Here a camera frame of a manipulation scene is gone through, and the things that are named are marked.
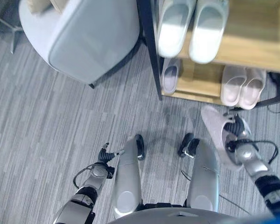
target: wire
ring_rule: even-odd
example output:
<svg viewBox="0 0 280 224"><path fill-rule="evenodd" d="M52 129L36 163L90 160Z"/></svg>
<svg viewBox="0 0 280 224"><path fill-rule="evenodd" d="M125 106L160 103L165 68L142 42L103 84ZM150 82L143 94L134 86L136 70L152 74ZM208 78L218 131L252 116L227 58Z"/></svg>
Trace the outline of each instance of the wire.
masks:
<svg viewBox="0 0 280 224"><path fill-rule="evenodd" d="M278 146L272 142L272 141L268 141L268 140L259 140L259 141L253 141L254 143L269 143L275 146L275 150L274 153L271 157L271 159L269 160L268 164L271 164L273 162L273 160L277 157L277 155L279 154L279 149Z"/></svg>
<svg viewBox="0 0 280 224"><path fill-rule="evenodd" d="M249 139L241 139L241 140L237 140L237 141L231 141L229 143L229 147L231 147L233 150L235 150L235 148L237 147L237 144L251 144L254 146L254 148L259 151L258 147L255 145L255 143L269 143L275 146L275 150L274 153L272 155L272 157L270 158L270 160L267 162L268 164L271 164L272 161L277 157L277 155L279 154L279 149L278 146L272 142L272 141L268 141L268 140L258 140L258 141L252 141Z"/></svg>
<svg viewBox="0 0 280 224"><path fill-rule="evenodd" d="M280 111L278 111L278 112L276 112L276 111L272 111L272 110L269 108L269 105L268 105L268 106L266 106L266 108L267 108L267 110L268 110L269 112L271 112L271 113L280 113Z"/></svg>
<svg viewBox="0 0 280 224"><path fill-rule="evenodd" d="M188 180L191 181L191 177L183 170L181 170L182 174L184 175L184 177ZM244 212L246 212L247 214L251 215L250 212L248 212L247 210L243 209L241 206L237 205L236 203L232 202L231 200L229 200L228 198L222 196L219 194L219 196L223 199L225 199L226 201L230 202L231 204L235 205L236 207L238 207L239 209L243 210Z"/></svg>
<svg viewBox="0 0 280 224"><path fill-rule="evenodd" d="M75 175L75 177L74 177L74 179L73 179L73 184L74 184L74 186L75 186L77 189L79 189L80 187L78 187L77 184L76 184L76 178L77 178L81 173L83 173L84 171L86 171L86 170L91 170L91 168L92 168L93 165L94 165L94 163L91 164L91 165L89 165L89 166L87 166L87 167L85 167L84 169L81 169L81 170Z"/></svg>

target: chair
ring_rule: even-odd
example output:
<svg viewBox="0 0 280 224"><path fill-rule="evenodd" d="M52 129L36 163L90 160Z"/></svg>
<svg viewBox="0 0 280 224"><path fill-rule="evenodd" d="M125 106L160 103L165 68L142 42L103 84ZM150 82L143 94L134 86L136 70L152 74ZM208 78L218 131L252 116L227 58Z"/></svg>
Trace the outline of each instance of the chair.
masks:
<svg viewBox="0 0 280 224"><path fill-rule="evenodd" d="M53 7L31 14L19 5L24 32L55 70L86 84L119 63L139 36L136 0L70 0L62 14Z"/></svg>

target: chair leg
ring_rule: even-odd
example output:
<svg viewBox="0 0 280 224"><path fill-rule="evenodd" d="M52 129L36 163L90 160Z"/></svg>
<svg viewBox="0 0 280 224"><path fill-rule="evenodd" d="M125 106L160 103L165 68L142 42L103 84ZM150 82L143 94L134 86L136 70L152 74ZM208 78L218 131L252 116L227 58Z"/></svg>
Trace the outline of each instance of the chair leg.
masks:
<svg viewBox="0 0 280 224"><path fill-rule="evenodd" d="M125 152L119 157L112 194L115 218L128 215L142 205L137 139L129 140L123 150Z"/></svg>
<svg viewBox="0 0 280 224"><path fill-rule="evenodd" d="M10 48L10 52L13 54L14 53L14 50L15 50L15 46L16 46L16 34L17 32L23 32L23 28L22 27L13 27L12 28L12 35L13 35L13 38L11 40L11 48Z"/></svg>
<svg viewBox="0 0 280 224"><path fill-rule="evenodd" d="M94 90L94 88L95 88L94 84L90 83L89 86L90 86L90 88L92 88Z"/></svg>
<svg viewBox="0 0 280 224"><path fill-rule="evenodd" d="M24 30L23 30L22 27L11 25L9 22L6 22L1 17L0 17L0 22L3 23L8 28L10 28L11 31L12 31L13 37L12 37L12 40L11 40L10 52L13 54L14 53L14 48L15 48L15 45L16 45L16 32L23 32Z"/></svg>

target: striped carpet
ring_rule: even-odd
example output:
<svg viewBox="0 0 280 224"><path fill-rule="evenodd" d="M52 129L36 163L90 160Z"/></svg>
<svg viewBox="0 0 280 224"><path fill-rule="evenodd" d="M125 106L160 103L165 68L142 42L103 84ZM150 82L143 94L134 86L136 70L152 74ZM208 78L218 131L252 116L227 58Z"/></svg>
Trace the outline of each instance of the striped carpet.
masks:
<svg viewBox="0 0 280 224"><path fill-rule="evenodd" d="M193 160L179 158L176 150L188 132L212 144L200 116L204 103L170 97L159 101L144 45L92 90L50 68L25 35L14 55L9 41L9 34L0 35L0 224L52 223L75 193L73 176L96 161L100 146L108 141L109 149L118 151L136 133L142 134L147 150L140 162L143 201L183 204L189 181L181 169L191 175ZM274 94L267 81L262 98ZM272 109L280 110L280 105ZM255 139L269 139L280 147L280 114L259 108L241 115ZM263 146L260 152L269 159L273 149ZM280 177L280 154L272 167ZM113 180L107 180L97 200L96 224L113 220L112 185ZM221 166L220 194L251 214L268 212L244 170ZM223 198L219 211L248 216Z"/></svg>

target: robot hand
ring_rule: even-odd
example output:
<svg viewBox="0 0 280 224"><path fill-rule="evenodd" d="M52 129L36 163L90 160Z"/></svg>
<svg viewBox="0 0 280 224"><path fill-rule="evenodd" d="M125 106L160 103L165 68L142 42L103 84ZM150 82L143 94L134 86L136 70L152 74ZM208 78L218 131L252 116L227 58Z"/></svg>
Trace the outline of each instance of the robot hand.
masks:
<svg viewBox="0 0 280 224"><path fill-rule="evenodd" d="M109 167L107 162L112 160L116 155L123 153L107 153L106 143L99 155L98 161L87 166L78 172L73 182L78 188L76 194L57 212L53 224L92 224L95 213L92 212L96 199L99 196L106 179L112 179L115 168ZM86 170L90 170L89 178L81 187L76 185L78 175Z"/></svg>
<svg viewBox="0 0 280 224"><path fill-rule="evenodd" d="M280 179L271 169L271 162L278 155L278 147L267 140L253 141L248 124L238 115L222 116L215 108L205 106L201 115L217 148L221 162L228 168L245 167L269 210L280 214ZM256 143L270 143L275 151L269 162L264 161Z"/></svg>

